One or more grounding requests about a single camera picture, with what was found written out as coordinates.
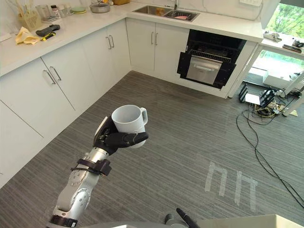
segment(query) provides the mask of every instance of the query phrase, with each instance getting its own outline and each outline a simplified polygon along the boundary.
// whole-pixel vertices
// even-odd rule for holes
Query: trees
[[[280,3],[266,29],[304,38],[304,8]]]

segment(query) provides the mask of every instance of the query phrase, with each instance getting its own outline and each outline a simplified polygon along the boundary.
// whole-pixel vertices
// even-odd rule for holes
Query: pot
[[[107,3],[94,3],[90,5],[92,13],[106,13],[110,11],[110,5]]]

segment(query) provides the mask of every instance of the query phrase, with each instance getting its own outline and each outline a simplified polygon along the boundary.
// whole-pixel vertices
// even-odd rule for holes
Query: oven handle
[[[206,67],[203,67],[203,66],[198,66],[196,64],[194,64],[194,67],[199,69],[199,70],[207,70],[207,71],[214,71],[214,68],[206,68]]]

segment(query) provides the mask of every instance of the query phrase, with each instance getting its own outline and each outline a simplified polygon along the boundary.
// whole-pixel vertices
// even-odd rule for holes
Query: faucet
[[[178,1],[178,0],[175,0],[175,3],[174,3],[174,10],[177,10],[178,4],[179,4],[179,1]]]

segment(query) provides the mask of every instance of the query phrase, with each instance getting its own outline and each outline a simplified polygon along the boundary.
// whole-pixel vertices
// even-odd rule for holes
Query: robotic arm
[[[95,133],[92,150],[79,159],[77,166],[71,169],[68,183],[58,197],[47,228],[75,227],[89,204],[99,175],[107,176],[111,171],[107,157],[115,153],[118,148],[135,145],[147,138],[146,132],[119,133],[112,118],[105,117]]]

